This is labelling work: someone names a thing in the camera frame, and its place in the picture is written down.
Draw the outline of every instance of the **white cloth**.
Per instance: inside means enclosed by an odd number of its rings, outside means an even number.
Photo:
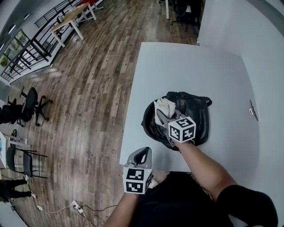
[[[166,98],[159,98],[157,101],[154,101],[155,106],[155,123],[157,125],[163,126],[160,119],[157,117],[157,110],[161,110],[167,117],[172,118],[176,104],[171,102]]]

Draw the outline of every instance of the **black chair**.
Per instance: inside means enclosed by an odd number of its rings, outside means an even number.
[[[22,92],[21,92],[21,96],[24,96],[26,98],[25,103],[23,104],[23,108],[22,108],[22,114],[21,114],[21,118],[19,119],[18,124],[20,124],[21,126],[21,120],[28,122],[31,120],[33,114],[35,113],[35,125],[39,126],[40,124],[38,123],[38,119],[39,119],[39,115],[42,115],[43,118],[46,121],[49,121],[48,117],[45,117],[45,115],[43,114],[43,108],[48,104],[48,103],[53,103],[52,100],[47,100],[45,103],[43,103],[43,99],[45,99],[46,97],[43,95],[40,98],[40,101],[38,103],[37,98],[38,98],[38,94],[35,90],[34,87],[32,87],[28,94],[26,95],[24,93],[24,86],[22,88]]]
[[[190,6],[191,12],[187,12],[187,7]],[[172,21],[170,25],[173,26],[174,23],[185,23],[185,32],[187,32],[188,24],[196,25],[200,29],[200,23],[198,21],[201,2],[198,0],[177,0],[174,4],[174,11],[177,14],[177,20]]]
[[[16,171],[16,168],[15,168],[15,153],[16,153],[16,150],[22,151],[23,154],[24,154],[24,156],[23,156],[24,171],[23,172]],[[34,155],[37,155],[39,157],[47,157],[47,156],[41,155],[41,154],[35,154],[33,152],[36,152],[36,151],[22,150],[22,149],[17,149],[15,147],[9,147],[6,151],[6,160],[7,160],[7,165],[9,167],[9,169],[14,171],[14,172],[27,174],[29,177],[35,176],[35,177],[47,179],[47,177],[40,176],[40,158],[39,158],[39,170],[33,170],[32,169],[32,156],[30,154],[34,154]],[[39,172],[38,176],[33,175],[33,172],[36,172],[36,171]]]
[[[16,99],[13,102],[9,101],[8,105],[0,108],[0,124],[11,123],[14,124],[21,117],[22,105],[17,105]]]

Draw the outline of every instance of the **wooden floor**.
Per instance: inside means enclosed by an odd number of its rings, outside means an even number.
[[[87,21],[79,29],[84,40],[73,32],[52,67],[24,77],[12,84],[9,98],[18,98],[25,86],[53,100],[45,114],[50,121],[35,126],[33,118],[24,128],[1,125],[2,132],[18,130],[32,149],[47,155],[43,175],[32,178],[31,189],[37,205],[57,211],[72,200],[93,209],[115,205],[123,194],[122,166],[118,164],[135,65],[141,42],[195,44],[190,26],[166,20],[165,2],[158,0],[104,0],[95,12],[97,20]],[[175,19],[170,6],[170,19]],[[2,171],[15,177],[15,173]],[[28,190],[27,185],[18,190]],[[37,211],[32,198],[17,199],[15,206],[30,227],[89,226],[72,209],[51,214]],[[114,208],[94,212],[84,207],[96,226],[103,226]]]

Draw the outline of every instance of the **black backpack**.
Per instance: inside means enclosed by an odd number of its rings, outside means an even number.
[[[212,101],[208,97],[199,97],[186,92],[168,92],[166,98],[176,104],[176,109],[185,116],[191,117],[196,123],[196,133],[193,139],[196,146],[205,143],[208,139],[209,114],[208,106]],[[155,123],[155,107],[152,102],[145,110],[141,124],[146,134],[152,139],[161,142],[167,148],[178,151],[178,148],[172,147],[164,135],[165,128]]]

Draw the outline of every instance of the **white marker cube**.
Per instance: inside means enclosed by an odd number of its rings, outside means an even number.
[[[180,143],[195,138],[196,123],[186,117],[169,123],[169,136]]]
[[[145,194],[152,178],[152,169],[123,167],[124,192]]]

